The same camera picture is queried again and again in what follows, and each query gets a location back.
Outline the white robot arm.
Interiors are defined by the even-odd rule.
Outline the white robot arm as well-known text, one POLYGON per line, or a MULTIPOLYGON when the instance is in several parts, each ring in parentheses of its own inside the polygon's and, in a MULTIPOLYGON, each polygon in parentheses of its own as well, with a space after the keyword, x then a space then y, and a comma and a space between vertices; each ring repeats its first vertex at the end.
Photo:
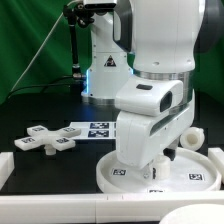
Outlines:
POLYGON ((120 110, 116 151, 97 164, 97 177, 110 165, 142 170, 190 127, 194 117, 194 52, 220 0, 84 0, 91 11, 113 12, 113 41, 135 55, 133 74, 119 84, 88 81, 96 99, 112 95, 120 110))

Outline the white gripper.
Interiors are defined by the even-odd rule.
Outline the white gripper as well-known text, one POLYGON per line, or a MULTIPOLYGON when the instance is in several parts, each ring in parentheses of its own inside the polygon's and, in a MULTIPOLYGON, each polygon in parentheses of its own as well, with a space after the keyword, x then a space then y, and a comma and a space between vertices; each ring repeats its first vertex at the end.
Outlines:
POLYGON ((157 117, 121 111, 116 121, 117 159, 128 166, 143 169, 146 180, 153 179, 153 164, 159 153, 171 161, 176 157, 176 140, 193 123, 195 99, 176 113, 157 117))

